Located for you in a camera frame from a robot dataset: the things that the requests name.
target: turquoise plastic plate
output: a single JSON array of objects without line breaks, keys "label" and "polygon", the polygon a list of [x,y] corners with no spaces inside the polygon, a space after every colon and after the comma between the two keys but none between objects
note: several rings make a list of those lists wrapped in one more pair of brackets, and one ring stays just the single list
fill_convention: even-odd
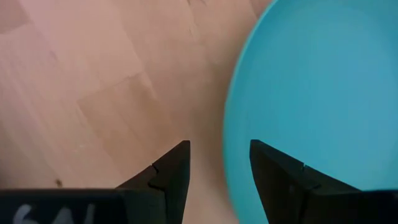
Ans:
[{"label": "turquoise plastic plate", "polygon": [[397,54],[396,0],[279,0],[268,8],[226,101],[224,164],[241,223],[267,223],[250,139],[362,190],[398,188]]}]

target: wood grain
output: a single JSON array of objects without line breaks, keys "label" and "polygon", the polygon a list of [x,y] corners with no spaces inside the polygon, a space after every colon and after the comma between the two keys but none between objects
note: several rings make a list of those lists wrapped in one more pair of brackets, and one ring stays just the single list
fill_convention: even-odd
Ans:
[{"label": "wood grain", "polygon": [[184,223],[237,223],[222,119],[269,0],[0,0],[0,187],[115,187],[192,142]]}]

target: wooden floor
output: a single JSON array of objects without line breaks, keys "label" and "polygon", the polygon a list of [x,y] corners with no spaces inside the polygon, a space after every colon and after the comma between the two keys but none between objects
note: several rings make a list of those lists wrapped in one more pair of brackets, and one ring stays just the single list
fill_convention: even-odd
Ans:
[{"label": "wooden floor", "polygon": [[185,223],[237,223],[223,103],[270,0],[0,0],[0,187],[115,187],[192,142]]}]

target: blue plate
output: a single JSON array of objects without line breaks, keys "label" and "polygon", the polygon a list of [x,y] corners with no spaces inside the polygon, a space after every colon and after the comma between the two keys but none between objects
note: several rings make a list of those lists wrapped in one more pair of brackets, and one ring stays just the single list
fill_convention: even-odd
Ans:
[{"label": "blue plate", "polygon": [[396,0],[279,0],[268,8],[226,101],[224,164],[241,223],[267,223],[250,139],[362,190],[398,188],[397,54]]}]

